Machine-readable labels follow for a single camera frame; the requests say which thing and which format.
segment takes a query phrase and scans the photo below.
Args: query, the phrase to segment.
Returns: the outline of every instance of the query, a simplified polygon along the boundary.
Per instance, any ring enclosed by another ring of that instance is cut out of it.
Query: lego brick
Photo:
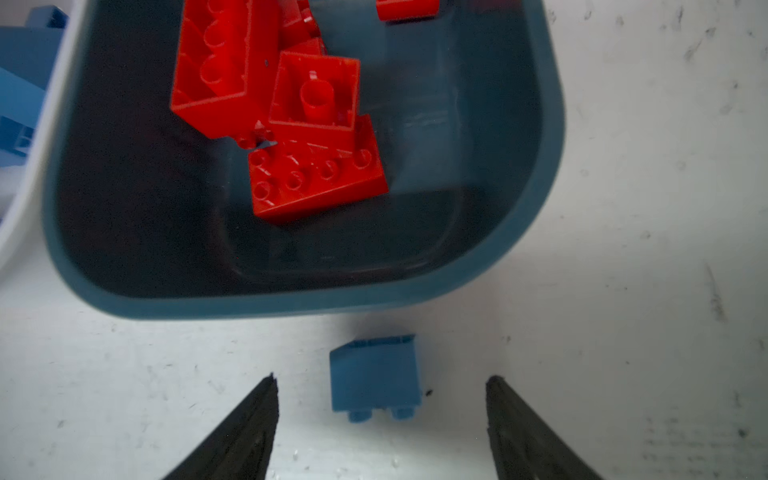
[[[283,51],[291,51],[293,53],[304,53],[308,55],[327,55],[328,54],[328,50],[326,49],[326,44],[323,43],[323,39],[320,37],[310,38],[309,40],[298,43],[293,47],[288,47]]]
[[[53,5],[47,5],[30,10],[24,26],[27,28],[65,28],[67,20],[69,20],[67,14]]]
[[[320,36],[306,0],[280,0],[280,50]]]
[[[387,193],[370,116],[358,118],[356,133],[354,151],[281,141],[251,152],[253,214],[271,223],[285,223]]]
[[[376,12],[382,22],[399,22],[437,15],[440,0],[376,0]]]
[[[352,423],[370,419],[374,409],[407,420],[422,404],[413,335],[356,340],[329,359],[333,411],[347,412]]]
[[[266,122],[279,16],[277,0],[187,0],[170,109],[208,138]]]
[[[352,150],[360,60],[280,53],[269,126],[279,140]]]
[[[60,28],[0,27],[0,68],[45,90],[63,34]]]

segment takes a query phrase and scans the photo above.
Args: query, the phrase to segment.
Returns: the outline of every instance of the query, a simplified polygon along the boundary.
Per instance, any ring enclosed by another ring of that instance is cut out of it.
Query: blue lego brick
[[[45,90],[63,34],[60,28],[0,27],[0,68]]]
[[[24,26],[28,28],[64,28],[67,26],[68,19],[67,14],[53,5],[47,5],[30,10]]]
[[[356,340],[330,353],[334,412],[352,423],[365,422],[374,409],[395,420],[413,417],[422,404],[414,336]]]

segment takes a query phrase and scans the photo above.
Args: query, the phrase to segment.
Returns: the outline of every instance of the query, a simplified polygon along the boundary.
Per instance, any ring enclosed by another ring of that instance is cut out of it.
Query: blue plastic bin
[[[525,232],[564,137],[541,1],[444,0],[397,25],[373,1],[311,5],[329,53],[362,61],[391,193],[281,227],[255,218],[246,152],[168,107],[183,2],[92,2],[44,198],[51,257],[84,300],[134,318],[402,306]]]

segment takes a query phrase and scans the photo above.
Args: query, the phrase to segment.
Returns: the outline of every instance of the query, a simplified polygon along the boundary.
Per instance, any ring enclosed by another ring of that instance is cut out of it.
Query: dirt speck
[[[717,285],[717,281],[715,280],[715,276],[712,272],[710,264],[705,263],[704,266],[707,268],[707,276],[709,277],[710,282],[710,308],[712,313],[714,313],[716,321],[720,323],[728,323],[728,315],[725,313],[723,297],[720,296],[720,286]]]
[[[685,8],[680,6],[674,13],[674,19],[672,20],[672,29],[674,31],[680,31],[683,29],[683,13]]]
[[[701,40],[699,40],[695,45],[691,45],[688,47],[688,49],[685,51],[685,54],[683,55],[683,58],[686,62],[692,61],[694,59],[694,55],[696,54],[696,51],[701,46]]]

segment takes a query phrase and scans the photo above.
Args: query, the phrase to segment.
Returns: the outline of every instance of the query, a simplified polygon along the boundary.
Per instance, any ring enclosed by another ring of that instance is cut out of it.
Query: scuff mark
[[[672,21],[672,29],[674,31],[681,31],[683,29],[683,13],[685,8],[680,6],[674,13],[674,20]]]
[[[210,387],[214,389],[216,393],[218,393],[219,395],[224,393],[224,390],[227,389],[227,387],[225,387],[224,385],[216,385],[213,380],[208,380],[208,385],[210,385]]]
[[[707,276],[709,277],[710,281],[710,308],[712,309],[712,313],[714,313],[715,320],[718,322],[728,323],[728,315],[725,313],[723,297],[720,295],[720,287],[717,285],[714,273],[712,273],[712,267],[710,267],[710,264],[706,262],[704,263],[704,266],[707,268]]]
[[[695,45],[691,45],[688,47],[688,49],[685,51],[685,55],[683,55],[683,58],[685,58],[686,62],[689,62],[694,59],[694,55],[696,54],[696,50],[699,49],[701,46],[701,40],[699,40]]]
[[[576,113],[578,113],[578,116],[581,118],[581,121],[587,121],[587,118],[584,116],[584,112],[581,111],[581,106],[579,104],[576,104]]]
[[[592,18],[592,12],[594,12],[594,3],[592,0],[586,1],[587,11],[584,13],[584,20],[587,21]]]

